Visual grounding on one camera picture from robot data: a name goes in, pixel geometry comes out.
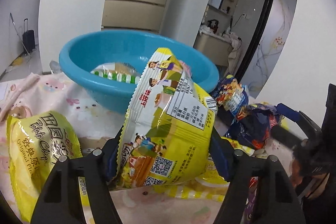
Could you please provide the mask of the person's right hand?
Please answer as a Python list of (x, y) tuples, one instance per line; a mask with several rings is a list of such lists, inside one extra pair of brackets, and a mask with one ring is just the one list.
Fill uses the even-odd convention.
[[(294, 188), (299, 186), (302, 183), (303, 176), (300, 175), (300, 164), (297, 160), (293, 160), (291, 165), (291, 183)], [(319, 197), (325, 190), (327, 181), (330, 177), (329, 173), (323, 173), (312, 176), (313, 180), (315, 180), (314, 184), (310, 187), (305, 197), (308, 200), (313, 200)]]

